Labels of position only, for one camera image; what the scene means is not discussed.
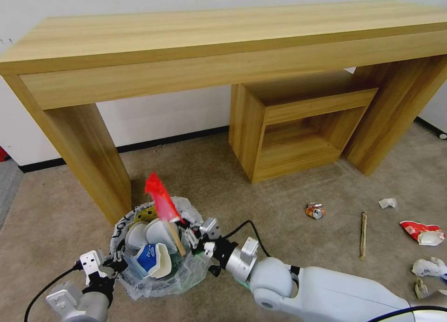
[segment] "white tissue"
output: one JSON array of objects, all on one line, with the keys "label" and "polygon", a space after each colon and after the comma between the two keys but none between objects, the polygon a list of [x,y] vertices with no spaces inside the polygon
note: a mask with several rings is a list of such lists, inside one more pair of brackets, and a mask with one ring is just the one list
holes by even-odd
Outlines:
[{"label": "white tissue", "polygon": [[397,201],[395,198],[392,199],[381,199],[379,201],[379,205],[382,209],[388,208],[389,206],[392,208],[396,208],[397,207]]},{"label": "white tissue", "polygon": [[447,266],[441,259],[431,257],[430,261],[425,259],[416,260],[411,271],[419,277],[425,275],[440,276],[447,274]]}]

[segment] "red snack bag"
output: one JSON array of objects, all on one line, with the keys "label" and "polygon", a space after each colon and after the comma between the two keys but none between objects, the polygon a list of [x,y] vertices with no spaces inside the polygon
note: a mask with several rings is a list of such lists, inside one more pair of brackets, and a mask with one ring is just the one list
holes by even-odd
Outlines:
[{"label": "red snack bag", "polygon": [[155,210],[159,219],[169,222],[182,220],[176,206],[169,197],[168,191],[155,172],[152,172],[149,179],[146,180],[144,192],[149,193],[154,200]]},{"label": "red snack bag", "polygon": [[444,231],[438,225],[425,225],[409,220],[400,222],[400,225],[418,241],[419,245],[437,246],[446,238]]}]

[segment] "black baseboard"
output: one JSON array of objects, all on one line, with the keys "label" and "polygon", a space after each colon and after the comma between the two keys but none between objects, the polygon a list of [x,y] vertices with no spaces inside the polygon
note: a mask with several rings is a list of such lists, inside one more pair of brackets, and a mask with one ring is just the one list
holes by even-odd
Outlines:
[{"label": "black baseboard", "polygon": [[431,132],[435,133],[437,136],[446,133],[443,130],[438,129],[436,126],[431,125],[429,122],[423,120],[421,117],[416,117],[414,121],[416,123],[422,125],[426,129],[430,130]]},{"label": "black baseboard", "polygon": [[[185,134],[178,135],[178,136],[172,136],[172,137],[166,137],[166,138],[161,138],[161,139],[149,140],[149,141],[136,143],[136,144],[118,146],[116,149],[118,150],[118,153],[143,150],[143,149],[150,148],[150,147],[172,144],[172,143],[177,143],[177,142],[184,141],[184,140],[207,137],[207,136],[212,136],[212,135],[219,134],[219,133],[228,132],[229,128],[230,127],[228,125],[220,126],[220,127],[216,127],[213,129],[185,133]],[[65,160],[62,158],[58,158],[58,159],[53,159],[53,160],[40,161],[35,164],[27,164],[27,165],[19,166],[19,168],[22,172],[28,173],[31,171],[39,171],[39,170],[42,170],[45,168],[62,166],[64,164],[65,164]]]}]

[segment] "open wooden box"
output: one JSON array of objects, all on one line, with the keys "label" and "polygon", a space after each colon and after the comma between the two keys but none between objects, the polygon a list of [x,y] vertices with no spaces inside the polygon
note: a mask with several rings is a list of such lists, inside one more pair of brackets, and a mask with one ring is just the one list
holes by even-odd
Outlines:
[{"label": "open wooden box", "polygon": [[234,84],[229,142],[252,182],[334,162],[376,91],[344,70]]}]

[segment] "plastic bag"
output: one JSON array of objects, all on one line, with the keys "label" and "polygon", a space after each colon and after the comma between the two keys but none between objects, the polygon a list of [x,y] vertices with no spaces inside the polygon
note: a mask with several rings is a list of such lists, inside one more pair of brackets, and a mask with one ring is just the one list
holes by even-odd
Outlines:
[{"label": "plastic bag", "polygon": [[[180,215],[191,223],[202,223],[203,218],[200,213],[191,205],[186,198],[171,197]],[[141,279],[141,275],[132,268],[130,256],[135,254],[132,249],[126,249],[124,240],[126,238],[129,226],[134,222],[136,216],[154,205],[154,202],[141,204],[126,216],[124,216],[116,225],[112,239],[110,240],[110,253],[114,258],[122,256],[129,264],[129,267],[121,272],[118,281],[124,286],[128,295],[137,300],[139,297],[160,297],[169,294],[181,294],[201,282],[208,271],[210,265],[209,258],[204,253],[193,255],[188,242],[182,235],[182,244],[186,249],[186,256],[182,260],[180,254],[171,255],[172,270],[169,275],[160,278]]]}]

